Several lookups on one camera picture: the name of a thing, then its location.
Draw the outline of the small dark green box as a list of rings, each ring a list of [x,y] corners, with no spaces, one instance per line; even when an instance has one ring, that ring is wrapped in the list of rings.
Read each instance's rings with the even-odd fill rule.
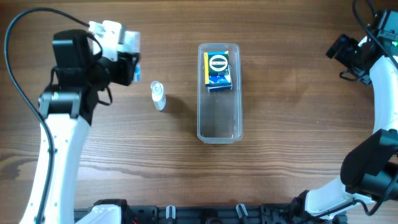
[[[229,52],[208,52],[208,69],[210,76],[226,75],[229,72]]]

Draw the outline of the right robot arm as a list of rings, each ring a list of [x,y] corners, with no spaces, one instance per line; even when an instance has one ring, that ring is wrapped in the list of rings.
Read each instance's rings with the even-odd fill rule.
[[[373,134],[345,157],[340,174],[323,187],[306,190],[288,206],[289,223],[339,223],[338,216],[358,205],[373,216],[388,200],[397,200],[397,11],[373,11],[366,25],[353,14],[366,36],[340,35],[326,52],[353,75],[372,85]]]

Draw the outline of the blue yellow VapoDrops box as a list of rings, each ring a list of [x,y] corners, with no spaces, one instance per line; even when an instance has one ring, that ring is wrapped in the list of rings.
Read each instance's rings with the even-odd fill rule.
[[[210,76],[209,69],[208,69],[208,52],[203,54],[204,59],[204,73],[205,73],[205,86],[225,86],[231,84],[231,75],[230,75],[230,65],[229,65],[229,72],[226,75],[216,75]]]

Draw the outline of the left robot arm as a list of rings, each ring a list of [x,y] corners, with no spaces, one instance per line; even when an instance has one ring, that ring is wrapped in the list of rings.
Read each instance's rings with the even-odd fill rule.
[[[74,223],[80,157],[99,92],[137,77],[139,32],[80,29],[53,37],[56,64],[39,97],[40,151],[22,223]]]

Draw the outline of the white spray bottle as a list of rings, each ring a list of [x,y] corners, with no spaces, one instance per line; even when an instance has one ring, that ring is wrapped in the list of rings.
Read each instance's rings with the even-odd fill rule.
[[[152,101],[158,111],[162,111],[166,105],[166,95],[163,84],[158,81],[153,81],[150,84],[152,92]]]

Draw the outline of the clear plastic container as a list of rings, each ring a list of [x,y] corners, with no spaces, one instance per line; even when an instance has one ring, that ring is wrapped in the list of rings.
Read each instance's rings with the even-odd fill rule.
[[[205,52],[229,52],[231,90],[209,92],[205,86]],[[243,136],[240,49],[230,43],[204,43],[198,48],[197,136],[207,144],[232,144]]]

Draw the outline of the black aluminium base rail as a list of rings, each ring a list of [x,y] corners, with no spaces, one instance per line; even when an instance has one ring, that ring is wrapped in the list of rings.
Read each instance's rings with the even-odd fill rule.
[[[176,223],[176,224],[207,224],[207,223],[331,223],[348,224],[346,212],[341,212],[331,220],[320,218],[309,219],[299,217],[289,211],[290,205],[262,204],[246,206],[239,204],[228,207],[168,207],[131,206],[127,214],[120,218],[100,218],[99,223]]]

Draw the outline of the white green medicine box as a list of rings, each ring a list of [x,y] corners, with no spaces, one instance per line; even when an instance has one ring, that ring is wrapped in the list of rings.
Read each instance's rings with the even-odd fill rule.
[[[140,32],[135,32],[134,33],[134,43],[135,43],[135,53],[140,54],[141,50],[141,33]],[[134,72],[134,79],[133,82],[139,82],[141,80],[141,65],[140,65],[140,60],[138,59],[136,62],[136,68]]]

